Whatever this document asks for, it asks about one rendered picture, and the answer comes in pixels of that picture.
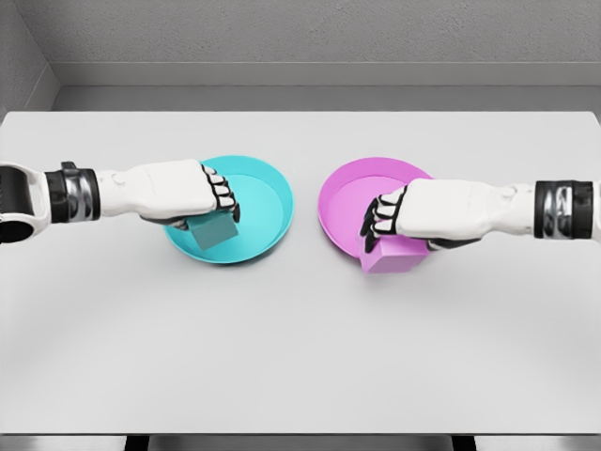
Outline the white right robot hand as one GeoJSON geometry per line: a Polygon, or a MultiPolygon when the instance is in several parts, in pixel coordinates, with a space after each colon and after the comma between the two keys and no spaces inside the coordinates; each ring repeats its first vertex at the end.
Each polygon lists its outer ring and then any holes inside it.
{"type": "Polygon", "coordinates": [[[360,236],[371,253],[384,236],[424,241],[431,251],[480,241],[490,230],[485,218],[492,187],[465,180],[415,179],[369,204],[360,236]]]}

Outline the cyan plate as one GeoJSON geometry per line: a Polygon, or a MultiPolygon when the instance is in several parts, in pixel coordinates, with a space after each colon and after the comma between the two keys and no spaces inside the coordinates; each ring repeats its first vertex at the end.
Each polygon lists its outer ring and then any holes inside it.
{"type": "Polygon", "coordinates": [[[292,221],[294,196],[287,179],[272,165],[247,156],[221,156],[203,164],[228,180],[241,206],[238,235],[202,251],[189,228],[167,226],[168,240],[183,254],[213,264],[239,263],[267,252],[292,221]]]}

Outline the pink block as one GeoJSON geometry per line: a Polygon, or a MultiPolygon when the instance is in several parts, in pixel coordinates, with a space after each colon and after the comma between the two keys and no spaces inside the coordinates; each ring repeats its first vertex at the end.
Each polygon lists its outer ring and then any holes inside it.
{"type": "Polygon", "coordinates": [[[430,254],[424,241],[401,235],[381,237],[371,253],[364,246],[365,238],[358,237],[359,260],[367,274],[409,272],[430,254]]]}

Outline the pink plate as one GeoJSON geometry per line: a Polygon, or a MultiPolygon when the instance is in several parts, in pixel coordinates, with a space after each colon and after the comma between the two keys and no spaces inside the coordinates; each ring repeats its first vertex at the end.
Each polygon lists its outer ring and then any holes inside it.
{"type": "Polygon", "coordinates": [[[427,179],[422,169],[401,160],[369,157],[346,163],[323,183],[317,213],[323,230],[343,252],[359,259],[358,237],[369,203],[415,179],[427,179]]]}

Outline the cyan block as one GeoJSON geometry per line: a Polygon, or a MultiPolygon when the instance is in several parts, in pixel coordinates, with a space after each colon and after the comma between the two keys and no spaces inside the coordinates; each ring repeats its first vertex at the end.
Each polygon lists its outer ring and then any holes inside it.
{"type": "Polygon", "coordinates": [[[238,235],[237,225],[230,212],[214,211],[189,217],[186,222],[194,241],[202,251],[238,235]]]}

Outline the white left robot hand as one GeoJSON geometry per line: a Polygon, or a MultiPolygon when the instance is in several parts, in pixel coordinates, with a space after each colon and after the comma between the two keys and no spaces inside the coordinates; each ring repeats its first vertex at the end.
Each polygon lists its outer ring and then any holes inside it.
{"type": "Polygon", "coordinates": [[[146,221],[185,230],[189,217],[215,211],[240,220],[228,180],[196,160],[143,164],[130,172],[135,212],[146,221]]]}

